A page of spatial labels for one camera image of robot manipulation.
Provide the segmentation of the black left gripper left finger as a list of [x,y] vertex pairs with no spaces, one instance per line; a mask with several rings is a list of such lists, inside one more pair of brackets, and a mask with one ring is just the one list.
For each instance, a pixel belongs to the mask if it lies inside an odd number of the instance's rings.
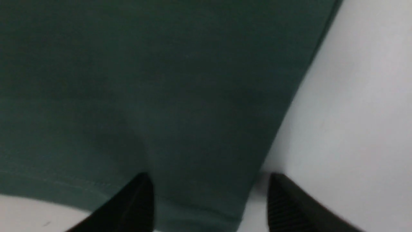
[[68,232],[153,232],[154,212],[153,184],[140,173]]

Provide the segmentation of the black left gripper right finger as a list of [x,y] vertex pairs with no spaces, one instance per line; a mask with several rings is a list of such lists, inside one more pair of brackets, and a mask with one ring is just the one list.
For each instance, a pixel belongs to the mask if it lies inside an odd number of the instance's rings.
[[283,174],[272,173],[267,191],[270,232],[360,232],[314,200]]

